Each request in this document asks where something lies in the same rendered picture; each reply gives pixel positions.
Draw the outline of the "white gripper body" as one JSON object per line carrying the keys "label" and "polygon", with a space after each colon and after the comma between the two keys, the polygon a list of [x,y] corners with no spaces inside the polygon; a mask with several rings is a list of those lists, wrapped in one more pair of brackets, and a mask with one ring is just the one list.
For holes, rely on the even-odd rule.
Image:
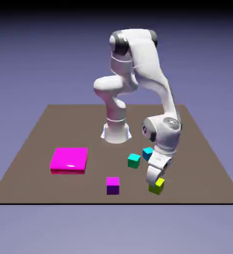
{"label": "white gripper body", "polygon": [[146,181],[151,186],[155,186],[157,180],[164,174],[165,169],[158,169],[152,165],[148,166]]}

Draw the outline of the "small yellow cube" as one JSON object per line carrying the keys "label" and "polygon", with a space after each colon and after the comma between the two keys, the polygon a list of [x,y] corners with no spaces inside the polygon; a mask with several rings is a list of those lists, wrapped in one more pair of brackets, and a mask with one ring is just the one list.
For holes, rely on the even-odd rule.
{"label": "small yellow cube", "polygon": [[163,191],[164,181],[165,179],[158,178],[154,186],[149,185],[149,191],[159,195]]}

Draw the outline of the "small blue cube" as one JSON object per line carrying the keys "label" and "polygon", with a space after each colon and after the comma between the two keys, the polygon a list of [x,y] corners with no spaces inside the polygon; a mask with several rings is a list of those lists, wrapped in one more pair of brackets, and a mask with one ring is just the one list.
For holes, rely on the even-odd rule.
{"label": "small blue cube", "polygon": [[149,161],[151,155],[153,153],[153,149],[151,147],[143,148],[142,156],[146,161]]}

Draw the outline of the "small green cube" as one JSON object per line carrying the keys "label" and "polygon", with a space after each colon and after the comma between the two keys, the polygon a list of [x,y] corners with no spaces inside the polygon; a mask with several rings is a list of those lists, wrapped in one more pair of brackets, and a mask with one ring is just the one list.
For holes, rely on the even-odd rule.
{"label": "small green cube", "polygon": [[141,156],[131,153],[128,157],[127,166],[130,168],[137,169],[140,165]]}

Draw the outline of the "small purple cube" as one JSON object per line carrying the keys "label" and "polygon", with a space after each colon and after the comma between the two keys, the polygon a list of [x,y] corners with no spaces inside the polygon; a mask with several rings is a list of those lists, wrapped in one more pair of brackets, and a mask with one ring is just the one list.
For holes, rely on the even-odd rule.
{"label": "small purple cube", "polygon": [[106,178],[106,191],[107,195],[118,195],[120,193],[119,177]]}

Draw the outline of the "large magenta box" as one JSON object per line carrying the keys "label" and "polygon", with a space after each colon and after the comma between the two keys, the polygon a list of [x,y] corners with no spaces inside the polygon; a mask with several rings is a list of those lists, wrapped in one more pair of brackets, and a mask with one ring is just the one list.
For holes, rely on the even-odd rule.
{"label": "large magenta box", "polygon": [[58,147],[50,162],[52,174],[83,175],[86,169],[87,147]]}

